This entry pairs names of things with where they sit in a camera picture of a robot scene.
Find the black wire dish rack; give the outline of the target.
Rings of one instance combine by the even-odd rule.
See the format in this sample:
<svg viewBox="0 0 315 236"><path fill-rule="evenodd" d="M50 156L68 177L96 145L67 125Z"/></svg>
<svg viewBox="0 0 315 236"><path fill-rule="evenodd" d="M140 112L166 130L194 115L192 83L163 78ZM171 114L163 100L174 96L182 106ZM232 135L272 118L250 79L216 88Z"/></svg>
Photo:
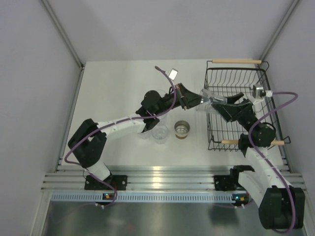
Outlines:
<svg viewBox="0 0 315 236"><path fill-rule="evenodd" d="M216 151L244 150L250 144L248 131L259 120L251 137L259 147L273 148L289 144L282 134L270 96L271 88L265 69L259 65L215 66L207 61L204 89L210 93L207 113L208 149Z"/></svg>

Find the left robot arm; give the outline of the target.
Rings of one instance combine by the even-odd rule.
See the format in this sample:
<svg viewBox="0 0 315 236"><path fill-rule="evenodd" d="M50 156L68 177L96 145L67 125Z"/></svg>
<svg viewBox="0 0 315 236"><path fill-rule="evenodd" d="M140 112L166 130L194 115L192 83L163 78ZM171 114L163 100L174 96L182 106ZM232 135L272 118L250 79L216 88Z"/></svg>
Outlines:
<svg viewBox="0 0 315 236"><path fill-rule="evenodd" d="M163 116L177 107L184 110L196 107L201 100L201 95L189 91L181 83L164 96L150 90L144 95L141 107L135 114L107 122L95 122L89 118L83 121L67 145L79 165L96 177L95 184L106 190L112 185L112 173L101 160L107 141L150 131L159 123L159 115Z"/></svg>

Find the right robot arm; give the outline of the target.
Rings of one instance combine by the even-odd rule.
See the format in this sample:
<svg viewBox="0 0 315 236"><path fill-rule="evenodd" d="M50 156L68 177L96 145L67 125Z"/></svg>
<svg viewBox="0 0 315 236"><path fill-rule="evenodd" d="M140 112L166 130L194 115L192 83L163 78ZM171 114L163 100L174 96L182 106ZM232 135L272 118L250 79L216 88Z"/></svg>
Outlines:
<svg viewBox="0 0 315 236"><path fill-rule="evenodd" d="M211 98L211 107L226 122L238 122L247 134L237 140L238 149L249 165L237 165L228 175L216 175L215 188L219 191L245 190L258 206L260 222L265 229L280 234L300 229L304 225L305 194L293 187L269 157L268 148L276 138L274 125L257 118L253 106L263 97L245 99L239 93L231 97Z"/></svg>

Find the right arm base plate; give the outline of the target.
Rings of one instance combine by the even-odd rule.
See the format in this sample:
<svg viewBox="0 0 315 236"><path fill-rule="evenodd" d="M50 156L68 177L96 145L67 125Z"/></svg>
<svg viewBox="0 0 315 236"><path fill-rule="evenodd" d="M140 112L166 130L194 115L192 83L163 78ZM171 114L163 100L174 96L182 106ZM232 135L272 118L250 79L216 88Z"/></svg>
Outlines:
<svg viewBox="0 0 315 236"><path fill-rule="evenodd" d="M245 190L237 180L230 175L215 175L214 184L216 191Z"/></svg>

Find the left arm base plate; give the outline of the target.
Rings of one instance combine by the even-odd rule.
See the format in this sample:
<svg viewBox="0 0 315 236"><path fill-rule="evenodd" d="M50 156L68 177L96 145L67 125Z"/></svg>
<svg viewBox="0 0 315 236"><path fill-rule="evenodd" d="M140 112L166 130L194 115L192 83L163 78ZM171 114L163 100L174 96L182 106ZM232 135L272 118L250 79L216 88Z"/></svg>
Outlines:
<svg viewBox="0 0 315 236"><path fill-rule="evenodd" d="M127 176L126 175L111 175L104 180L107 184L111 185L115 190L126 190ZM110 187L99 182L91 175L87 175L85 178L85 190L111 190Z"/></svg>

